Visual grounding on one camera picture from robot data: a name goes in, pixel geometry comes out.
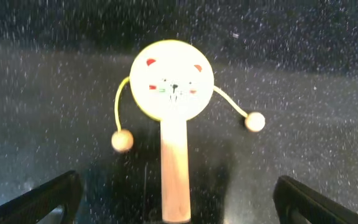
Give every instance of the cat face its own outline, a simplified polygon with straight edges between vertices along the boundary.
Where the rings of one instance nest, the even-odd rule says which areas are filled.
[[[193,46],[177,40],[163,40],[141,51],[130,79],[137,104],[158,120],[196,116],[213,92],[207,59]]]

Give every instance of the wooden bead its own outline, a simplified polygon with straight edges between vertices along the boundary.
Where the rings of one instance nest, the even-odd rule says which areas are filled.
[[[265,117],[261,113],[252,112],[248,114],[245,124],[249,131],[258,132],[265,126]]]
[[[111,137],[111,145],[117,152],[127,152],[134,144],[131,132],[125,129],[116,131]]]

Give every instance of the yellow string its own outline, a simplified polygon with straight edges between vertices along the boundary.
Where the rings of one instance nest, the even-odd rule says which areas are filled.
[[[227,102],[241,115],[243,115],[243,117],[248,117],[248,114],[243,111],[240,107],[238,107],[236,105],[236,103],[230,98],[230,96],[228,96],[225,92],[223,92],[223,90],[221,90],[220,88],[214,86],[214,91],[216,93],[219,93],[225,100],[227,100]]]
[[[114,116],[116,117],[116,125],[117,130],[121,131],[121,123],[119,122],[119,116],[118,116],[118,101],[119,101],[119,95],[121,94],[122,89],[124,88],[125,84],[129,82],[129,77],[126,77],[118,86],[118,90],[116,93],[116,100],[114,102]]]

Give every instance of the black speckled background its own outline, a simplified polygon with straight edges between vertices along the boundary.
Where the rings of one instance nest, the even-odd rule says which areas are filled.
[[[131,152],[110,145],[114,95],[140,49],[180,39],[267,119],[220,96],[188,122],[193,223],[278,223],[286,174],[358,213],[358,1],[0,0],[0,205],[70,169],[77,223],[161,219],[159,124],[126,88]]]

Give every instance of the ear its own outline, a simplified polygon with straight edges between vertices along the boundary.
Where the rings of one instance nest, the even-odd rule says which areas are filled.
[[[152,58],[149,58],[149,59],[147,59],[147,61],[146,61],[147,66],[150,66],[150,65],[153,64],[154,62],[155,62],[155,60],[152,59]]]
[[[203,68],[201,68],[201,65],[194,65],[194,67],[196,67],[198,69],[199,72],[202,71]]]

